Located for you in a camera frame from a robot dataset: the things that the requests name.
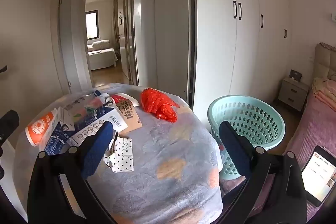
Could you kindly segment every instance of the beige curtain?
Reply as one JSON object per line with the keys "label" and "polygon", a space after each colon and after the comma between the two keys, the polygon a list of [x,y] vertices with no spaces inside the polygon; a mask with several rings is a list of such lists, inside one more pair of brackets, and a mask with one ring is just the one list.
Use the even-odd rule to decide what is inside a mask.
{"label": "beige curtain", "polygon": [[120,44],[119,44],[119,17],[118,17],[118,0],[113,0],[113,21],[115,35],[115,54],[120,59]]}

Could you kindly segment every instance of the laundry basket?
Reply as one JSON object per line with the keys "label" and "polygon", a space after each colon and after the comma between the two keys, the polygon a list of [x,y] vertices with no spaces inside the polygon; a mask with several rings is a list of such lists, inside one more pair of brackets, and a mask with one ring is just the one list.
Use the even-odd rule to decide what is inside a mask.
{"label": "laundry basket", "polygon": [[261,146],[265,150],[276,147],[285,135],[285,123],[280,114],[267,103],[249,96],[228,95],[216,99],[209,106],[208,119],[223,161],[219,177],[225,180],[240,175],[219,137],[219,126],[223,121],[228,121],[254,147]]}

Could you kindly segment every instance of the headboard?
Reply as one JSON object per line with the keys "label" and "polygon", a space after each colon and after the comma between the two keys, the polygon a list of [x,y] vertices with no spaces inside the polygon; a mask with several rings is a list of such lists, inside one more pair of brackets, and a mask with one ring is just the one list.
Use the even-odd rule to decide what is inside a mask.
{"label": "headboard", "polygon": [[320,44],[315,47],[313,78],[315,77],[336,80],[336,52]]}

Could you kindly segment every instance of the wardrobe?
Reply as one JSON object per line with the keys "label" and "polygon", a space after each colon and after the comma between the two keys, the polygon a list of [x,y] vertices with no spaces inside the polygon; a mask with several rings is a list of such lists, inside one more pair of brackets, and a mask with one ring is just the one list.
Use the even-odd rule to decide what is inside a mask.
{"label": "wardrobe", "polygon": [[193,111],[207,124],[210,103],[224,95],[271,102],[288,74],[289,0],[196,0]]}

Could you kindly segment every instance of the basket rim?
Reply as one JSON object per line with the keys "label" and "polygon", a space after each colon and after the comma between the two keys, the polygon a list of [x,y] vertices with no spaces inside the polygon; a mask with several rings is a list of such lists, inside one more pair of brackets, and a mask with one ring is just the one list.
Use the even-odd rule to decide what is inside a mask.
{"label": "basket rim", "polygon": [[279,114],[279,112],[277,112],[277,111],[275,110],[274,107],[270,106],[268,103],[265,103],[265,102],[262,101],[262,100],[259,100],[259,99],[257,99],[257,98],[254,98],[254,97],[252,97],[252,96],[246,96],[246,95],[226,95],[226,96],[222,96],[222,97],[219,97],[219,98],[217,98],[216,100],[214,100],[214,101],[210,104],[210,106],[209,106],[209,108],[208,108],[208,120],[209,120],[210,126],[211,126],[212,128],[214,128],[217,132],[219,132],[219,126],[217,125],[217,123],[215,122],[215,119],[213,118],[213,116],[212,116],[212,114],[211,114],[214,105],[215,105],[219,100],[221,100],[221,99],[223,99],[223,98],[228,98],[228,97],[244,97],[244,98],[252,98],[253,100],[257,100],[257,101],[259,101],[259,102],[261,102],[261,103],[263,103],[263,104],[268,105],[268,106],[269,106],[269,107],[270,107],[270,108],[271,108],[271,109],[272,109],[272,110],[279,116],[280,121],[281,121],[281,124],[282,124],[282,128],[283,128],[282,131],[281,131],[281,133],[280,133],[279,138],[277,138],[276,140],[274,140],[274,141],[272,141],[272,142],[270,142],[270,143],[266,143],[266,144],[258,144],[258,145],[256,145],[256,144],[252,144],[254,147],[256,147],[256,146],[261,146],[261,147],[265,148],[266,150],[269,150],[269,149],[272,149],[272,148],[276,147],[278,144],[281,143],[283,137],[285,136],[285,132],[286,132],[286,126],[285,126],[285,122],[284,122],[283,118],[281,117],[281,115]]}

